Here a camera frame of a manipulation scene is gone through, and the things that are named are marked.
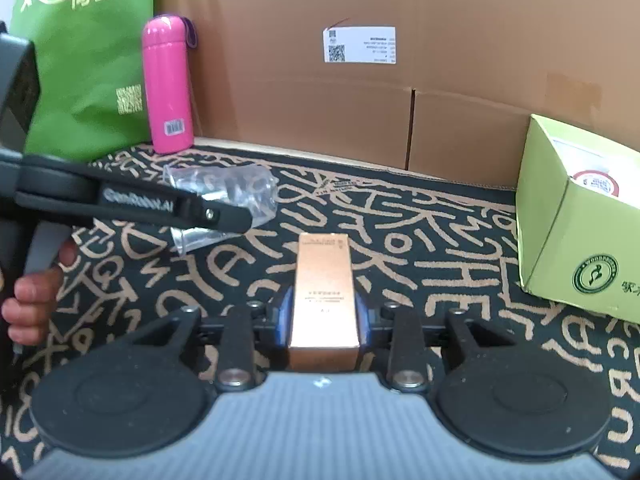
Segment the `person's left hand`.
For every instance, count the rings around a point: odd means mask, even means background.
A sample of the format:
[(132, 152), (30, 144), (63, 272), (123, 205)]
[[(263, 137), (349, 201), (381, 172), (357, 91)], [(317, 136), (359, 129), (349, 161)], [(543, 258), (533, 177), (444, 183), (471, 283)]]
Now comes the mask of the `person's left hand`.
[(70, 266), (76, 256), (77, 245), (70, 238), (58, 253), (58, 263), (47, 271), (24, 275), (16, 281), (13, 295), (1, 308), (14, 344), (36, 346), (46, 339), (50, 318), (58, 304), (56, 297), (63, 284), (61, 266)]

